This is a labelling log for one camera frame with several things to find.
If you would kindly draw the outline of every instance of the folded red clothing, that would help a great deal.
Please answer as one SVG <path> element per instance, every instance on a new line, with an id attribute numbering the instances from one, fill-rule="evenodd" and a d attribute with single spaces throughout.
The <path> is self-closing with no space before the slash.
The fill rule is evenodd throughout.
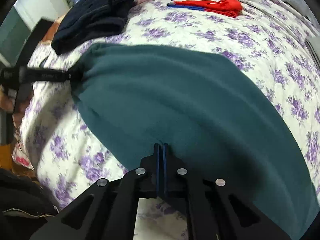
<path id="1" fill-rule="evenodd" d="M 169 7 L 189 8 L 237 17 L 242 10 L 238 0 L 172 0 Z"/>

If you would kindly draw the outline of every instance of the metal screw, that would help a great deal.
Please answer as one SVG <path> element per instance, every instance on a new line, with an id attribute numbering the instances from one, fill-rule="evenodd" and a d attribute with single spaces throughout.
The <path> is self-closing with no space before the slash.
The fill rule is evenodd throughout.
<path id="1" fill-rule="evenodd" d="M 144 168 L 137 168 L 136 169 L 136 173 L 138 175 L 142 175 L 142 174 L 145 174 L 146 173 L 146 170 Z"/>
<path id="2" fill-rule="evenodd" d="M 180 175 L 186 175 L 188 173 L 188 171 L 184 168 L 178 169 L 177 173 Z"/>
<path id="3" fill-rule="evenodd" d="M 98 184 L 99 187 L 103 187 L 103 186 L 108 184 L 108 181 L 106 179 L 99 179 L 97 181 L 97 184 Z"/>
<path id="4" fill-rule="evenodd" d="M 217 179 L 217 180 L 216 180 L 216 185 L 217 185 L 217 186 L 222 187 L 222 186 L 224 186 L 225 184 L 226 184 L 226 181 L 225 181 L 224 179 Z"/>

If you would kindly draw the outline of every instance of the bedsheet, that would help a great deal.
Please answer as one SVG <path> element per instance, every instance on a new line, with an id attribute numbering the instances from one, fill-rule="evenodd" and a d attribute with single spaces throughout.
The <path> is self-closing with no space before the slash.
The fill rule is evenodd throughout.
<path id="1" fill-rule="evenodd" d="M 265 94 L 282 116 L 308 166 L 320 199 L 320 71 L 304 44 L 320 35 L 313 25 L 280 0 L 239 0 L 237 18 L 185 8 L 170 0 L 151 0 L 130 11 L 124 33 L 87 41 L 58 57 L 38 46 L 30 66 L 48 57 L 45 67 L 68 69 L 94 42 L 164 44 L 229 58 Z M 21 140 L 40 182 L 62 209 L 97 179 L 126 173 L 81 119 L 69 83 L 36 82 L 26 111 Z M 15 151 L 14 159 L 27 158 Z M 139 202 L 135 239 L 187 239 L 185 218 L 160 199 Z"/>

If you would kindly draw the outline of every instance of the teal garment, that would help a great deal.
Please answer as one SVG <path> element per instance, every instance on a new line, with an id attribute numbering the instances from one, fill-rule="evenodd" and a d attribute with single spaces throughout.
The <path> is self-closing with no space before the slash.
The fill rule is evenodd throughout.
<path id="1" fill-rule="evenodd" d="M 187 169 L 232 183 L 293 239 L 319 211 L 301 151 L 255 84 L 221 55 L 94 44 L 72 95 L 92 133 L 127 169 L 168 143 Z"/>

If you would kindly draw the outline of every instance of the gold zipper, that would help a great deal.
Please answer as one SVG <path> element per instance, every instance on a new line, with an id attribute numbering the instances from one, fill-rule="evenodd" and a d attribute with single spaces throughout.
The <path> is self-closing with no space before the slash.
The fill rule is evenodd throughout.
<path id="1" fill-rule="evenodd" d="M 40 216 L 35 216 L 35 215 L 31 215 L 21 209 L 17 209 L 17 208 L 10 208 L 10 209 L 7 209 L 7 210 L 4 210 L 2 213 L 5 215 L 5 213 L 7 212 L 11 212 L 11 211 L 18 211 L 18 212 L 22 212 L 30 217 L 34 217 L 34 218 L 45 218 L 45 217 L 54 217 L 54 215 L 50 215 L 50 214 L 44 214 L 44 215 L 40 215 Z"/>

